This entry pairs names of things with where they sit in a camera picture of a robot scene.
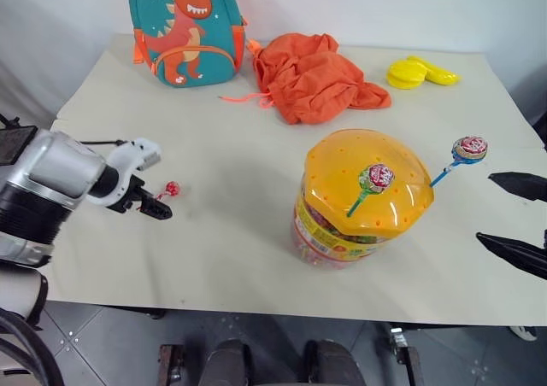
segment blue lollipop stick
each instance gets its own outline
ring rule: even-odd
[[[435,186],[441,179],[446,177],[454,167],[460,164],[476,164],[482,161],[488,151],[488,143],[482,137],[467,136],[460,138],[452,147],[452,157],[454,162],[447,166],[430,184],[430,187]]]

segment lollipop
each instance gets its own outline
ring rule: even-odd
[[[384,192],[393,182],[393,171],[384,164],[374,164],[365,168],[359,174],[359,185],[362,188],[357,201],[351,206],[347,213],[349,218],[369,195],[377,195]]]
[[[460,164],[476,164],[477,162],[482,161],[482,159],[485,158],[487,151],[488,143],[482,137],[467,136],[460,138],[452,147],[454,162],[447,166],[443,172],[429,184],[429,186],[433,187],[443,179],[446,174],[452,171],[454,167],[457,167]]]

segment yellow plastic lid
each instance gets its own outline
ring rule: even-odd
[[[382,163],[394,173],[389,188],[369,195],[348,212],[362,192],[359,175]],[[345,235],[396,237],[433,202],[431,179],[420,159],[395,138],[372,130],[334,132],[306,157],[304,199]]]

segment teal backpack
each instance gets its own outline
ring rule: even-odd
[[[129,0],[135,62],[173,87],[212,85],[239,70],[244,19],[236,0]]]

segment white paper tabletop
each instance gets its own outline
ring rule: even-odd
[[[547,176],[547,154],[481,55],[413,52],[457,71],[462,82],[388,87],[385,70],[407,50],[342,48],[393,107],[343,112],[319,126],[288,126],[275,108],[218,96],[256,91],[246,69],[224,85],[171,89],[131,63],[132,38],[118,36],[54,129],[79,140],[147,137],[162,162],[139,175],[151,192],[167,181],[185,195],[174,217],[124,215],[85,202],[62,227],[45,267],[50,299],[146,307],[286,313],[440,324],[547,325],[547,282],[512,267],[476,240],[477,231],[541,246],[547,206],[511,196],[487,176]],[[344,271],[322,271],[291,247],[291,212],[306,152],[342,128],[397,137],[432,175],[454,140],[480,135],[490,153],[458,167],[436,201],[398,239]],[[107,154],[109,148],[97,149]]]

